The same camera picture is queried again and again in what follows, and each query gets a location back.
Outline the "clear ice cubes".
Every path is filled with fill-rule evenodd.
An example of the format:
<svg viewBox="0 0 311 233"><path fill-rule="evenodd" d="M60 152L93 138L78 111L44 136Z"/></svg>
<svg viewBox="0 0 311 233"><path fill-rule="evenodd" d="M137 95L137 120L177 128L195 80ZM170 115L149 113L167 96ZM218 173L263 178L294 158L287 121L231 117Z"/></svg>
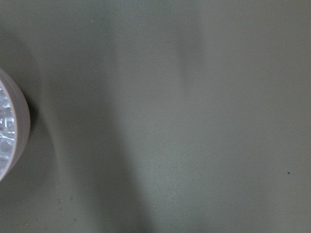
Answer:
<svg viewBox="0 0 311 233"><path fill-rule="evenodd" d="M0 179L6 175L15 145L15 115L8 94L0 87Z"/></svg>

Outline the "pink bowl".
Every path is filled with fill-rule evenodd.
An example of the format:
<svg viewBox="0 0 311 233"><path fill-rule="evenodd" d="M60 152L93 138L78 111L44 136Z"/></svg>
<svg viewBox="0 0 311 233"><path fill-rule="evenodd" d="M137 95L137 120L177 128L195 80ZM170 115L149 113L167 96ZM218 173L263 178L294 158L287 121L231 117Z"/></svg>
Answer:
<svg viewBox="0 0 311 233"><path fill-rule="evenodd" d="M6 173L7 175L8 172L17 163L20 156L25 150L30 134L31 120L30 120L29 107L21 89L4 70L0 71L0 86L5 89L6 93L10 98L12 109L15 115L15 127L16 127L15 145L12 153L13 158L10 163L9 169Z"/></svg>

